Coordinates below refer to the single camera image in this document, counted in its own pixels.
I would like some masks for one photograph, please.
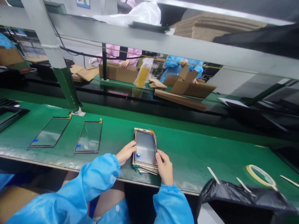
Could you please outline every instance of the masking tape roll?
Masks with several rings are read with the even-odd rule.
[[[263,184],[265,186],[273,187],[274,190],[278,191],[278,189],[276,187],[276,182],[273,180],[273,178],[269,174],[267,174],[261,168],[255,166],[255,165],[248,165],[248,166],[246,166],[246,169],[250,173],[250,175],[254,179],[256,179],[258,182],[260,182],[261,184]],[[256,170],[257,172],[262,174],[264,176],[264,178],[267,180],[267,182],[262,180],[259,176],[257,176],[253,170]]]

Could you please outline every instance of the support pole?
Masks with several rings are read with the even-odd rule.
[[[30,23],[34,28],[46,56],[54,70],[60,87],[68,101],[72,111],[78,111],[80,102],[74,88],[71,74],[62,56],[59,42],[55,35],[51,21],[43,0],[22,0],[24,8],[29,17]]]
[[[102,43],[103,47],[103,78],[107,80],[107,53],[106,53],[106,44]]]

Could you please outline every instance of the green workbench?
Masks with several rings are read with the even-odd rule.
[[[184,192],[200,193],[205,183],[212,178],[207,166],[211,167],[221,180],[239,184],[236,179],[238,177],[246,185],[263,187],[245,169],[246,165],[253,164],[268,172],[276,181],[278,189],[299,208],[298,188],[279,177],[283,175],[299,183],[299,175],[268,148],[161,125],[86,113],[84,117],[72,116],[55,148],[29,149],[27,147],[31,141],[50,118],[68,117],[69,109],[29,102],[20,102],[20,105],[31,111],[0,133],[1,157],[61,169],[80,170],[85,163],[98,155],[116,154],[120,151],[134,139],[134,128],[150,128],[156,133],[158,148],[169,155],[173,163],[174,181]],[[83,122],[99,121],[100,118],[103,120],[103,128],[99,154],[74,155]],[[130,163],[131,161],[128,161],[121,168],[120,180],[151,186],[160,185],[159,176],[140,175],[131,168]]]

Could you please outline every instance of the wooden stick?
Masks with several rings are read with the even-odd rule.
[[[294,181],[292,181],[292,180],[290,180],[290,179],[288,179],[288,178],[286,178],[286,177],[284,177],[284,176],[282,176],[282,175],[280,175],[280,176],[281,176],[282,178],[286,179],[287,181],[291,182],[292,184],[294,184],[296,187],[299,187],[299,184],[295,183]]]

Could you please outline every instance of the blue cleanroom suit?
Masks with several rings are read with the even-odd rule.
[[[164,74],[162,75],[162,77],[160,78],[160,82],[164,82],[167,74],[176,74],[178,75],[182,69],[182,67],[180,66],[180,64],[178,62],[182,61],[182,60],[188,60],[189,63],[193,63],[193,64],[198,64],[198,65],[190,65],[189,70],[192,71],[193,69],[195,69],[198,72],[198,76],[196,77],[197,79],[201,77],[202,72],[203,72],[203,68],[200,65],[203,65],[203,61],[198,61],[198,60],[193,60],[193,59],[188,59],[188,58],[181,58],[181,57],[177,57],[177,56],[168,56],[168,58],[165,61],[165,68],[166,71],[164,72]]]
[[[105,154],[85,164],[79,176],[57,193],[42,194],[12,216],[11,223],[93,223],[87,203],[110,189],[120,175],[115,155]],[[185,195],[176,186],[161,185],[153,197],[155,223],[194,223]],[[97,223],[129,223],[126,199],[110,209]]]

